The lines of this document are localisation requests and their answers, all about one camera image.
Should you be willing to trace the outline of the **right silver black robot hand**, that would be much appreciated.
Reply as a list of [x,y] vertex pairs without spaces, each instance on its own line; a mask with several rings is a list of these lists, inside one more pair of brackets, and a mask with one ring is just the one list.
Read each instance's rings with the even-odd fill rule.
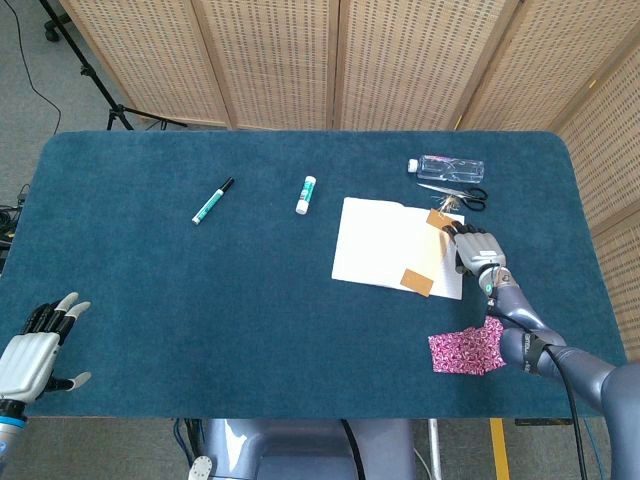
[[482,228],[452,221],[442,228],[456,247],[455,270],[465,275],[480,276],[485,270],[507,265],[495,237]]

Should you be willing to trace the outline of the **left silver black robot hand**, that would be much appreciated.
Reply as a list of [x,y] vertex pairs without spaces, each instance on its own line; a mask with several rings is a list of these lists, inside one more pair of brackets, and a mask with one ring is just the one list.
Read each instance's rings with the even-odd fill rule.
[[71,292],[64,298],[38,306],[19,334],[12,337],[1,355],[1,399],[31,404],[45,392],[73,391],[87,383],[88,371],[74,378],[53,376],[60,350],[76,320],[91,307]]

